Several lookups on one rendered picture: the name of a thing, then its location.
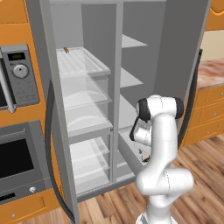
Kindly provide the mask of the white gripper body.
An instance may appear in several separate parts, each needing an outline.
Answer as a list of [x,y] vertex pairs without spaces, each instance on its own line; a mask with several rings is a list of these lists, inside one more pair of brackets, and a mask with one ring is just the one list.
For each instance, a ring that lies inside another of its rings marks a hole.
[[139,127],[134,132],[134,140],[140,144],[151,146],[151,129]]

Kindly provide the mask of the white freezer shelf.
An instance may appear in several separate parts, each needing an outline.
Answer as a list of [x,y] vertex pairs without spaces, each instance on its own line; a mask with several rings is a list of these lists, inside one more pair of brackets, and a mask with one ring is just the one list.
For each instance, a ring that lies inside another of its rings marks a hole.
[[146,44],[131,37],[128,37],[126,35],[122,35],[122,48],[139,47],[139,46],[146,46]]
[[136,109],[122,95],[120,95],[119,128],[123,129],[132,126],[136,118]]
[[121,88],[132,87],[141,84],[142,82],[139,79],[137,79],[134,75],[132,75],[123,68],[121,69],[121,81],[120,81]]

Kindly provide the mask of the grey fridge cabinet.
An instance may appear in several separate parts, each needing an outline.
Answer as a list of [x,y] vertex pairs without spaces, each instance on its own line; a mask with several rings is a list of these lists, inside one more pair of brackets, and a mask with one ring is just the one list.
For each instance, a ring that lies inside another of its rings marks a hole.
[[[133,107],[154,90],[167,0],[50,0],[56,49],[84,47],[111,71],[108,75],[108,119],[112,128],[68,136],[71,144],[101,137],[108,146],[109,183],[78,194],[77,202],[134,181],[146,166],[147,148],[130,140],[131,127],[119,128],[122,95]],[[122,35],[146,46],[122,48]],[[142,84],[120,87],[121,69]]]

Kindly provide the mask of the clear fridge crisper drawer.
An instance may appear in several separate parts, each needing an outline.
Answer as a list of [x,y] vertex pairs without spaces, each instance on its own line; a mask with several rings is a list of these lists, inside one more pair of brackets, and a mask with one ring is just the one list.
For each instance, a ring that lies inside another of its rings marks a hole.
[[71,159],[75,170],[99,169],[108,166],[108,146],[101,137],[70,145]]
[[73,163],[73,175],[78,194],[109,183],[109,166],[104,159],[90,158]]

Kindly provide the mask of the orange base drawer cabinets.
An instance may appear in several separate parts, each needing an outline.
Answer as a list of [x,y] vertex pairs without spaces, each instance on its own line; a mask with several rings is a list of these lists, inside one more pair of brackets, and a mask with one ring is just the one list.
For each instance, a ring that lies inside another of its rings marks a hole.
[[224,85],[196,91],[191,118],[182,146],[224,133]]

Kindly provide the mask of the grey fridge door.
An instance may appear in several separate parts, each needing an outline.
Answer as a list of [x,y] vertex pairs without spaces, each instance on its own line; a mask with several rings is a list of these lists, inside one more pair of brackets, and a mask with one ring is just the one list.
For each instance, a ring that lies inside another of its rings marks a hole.
[[31,24],[31,32],[37,55],[38,69],[45,95],[45,108],[49,81],[53,84],[54,104],[52,112],[51,153],[53,173],[59,193],[73,212],[76,224],[80,224],[74,174],[70,158],[67,126],[60,86],[53,21],[49,0],[25,0]]
[[212,0],[167,0],[153,93],[187,105]]

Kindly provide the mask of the ridged white fridge shelf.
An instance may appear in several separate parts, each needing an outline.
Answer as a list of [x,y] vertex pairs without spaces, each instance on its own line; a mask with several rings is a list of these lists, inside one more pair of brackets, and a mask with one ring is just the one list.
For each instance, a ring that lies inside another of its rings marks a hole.
[[63,48],[57,50],[59,75],[62,78],[90,75],[111,74],[110,69],[84,47],[68,48],[66,53]]

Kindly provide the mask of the silver built-in oven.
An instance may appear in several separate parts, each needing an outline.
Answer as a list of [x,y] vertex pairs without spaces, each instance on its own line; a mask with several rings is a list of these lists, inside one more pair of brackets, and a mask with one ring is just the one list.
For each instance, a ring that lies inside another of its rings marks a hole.
[[0,205],[49,188],[40,120],[0,127]]

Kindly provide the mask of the silver microwave oven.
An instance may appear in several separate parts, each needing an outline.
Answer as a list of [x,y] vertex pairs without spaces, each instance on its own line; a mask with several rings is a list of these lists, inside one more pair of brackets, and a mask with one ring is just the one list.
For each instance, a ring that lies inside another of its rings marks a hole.
[[15,113],[17,107],[39,103],[39,94],[27,44],[1,45],[0,85],[3,89],[8,110]]

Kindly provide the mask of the orange tall cabinet unit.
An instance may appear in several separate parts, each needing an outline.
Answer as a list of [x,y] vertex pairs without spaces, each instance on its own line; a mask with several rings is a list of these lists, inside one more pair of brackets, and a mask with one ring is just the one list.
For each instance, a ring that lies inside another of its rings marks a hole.
[[[0,0],[0,46],[24,44],[27,44],[29,48],[39,103],[17,107],[15,113],[10,113],[3,89],[0,85],[0,127],[40,120],[45,140],[46,99],[42,87],[26,1]],[[0,65],[6,71],[2,59],[0,59]],[[49,212],[59,206],[60,204],[57,201],[52,186],[52,188],[42,192],[37,192],[22,199],[16,199],[0,205],[0,224],[18,224],[20,221]]]

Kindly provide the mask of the orange wall cabinet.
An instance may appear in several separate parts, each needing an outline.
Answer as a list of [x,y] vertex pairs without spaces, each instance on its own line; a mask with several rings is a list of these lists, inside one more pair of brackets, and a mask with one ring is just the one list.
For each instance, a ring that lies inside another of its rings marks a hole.
[[224,30],[224,0],[212,0],[206,31]]

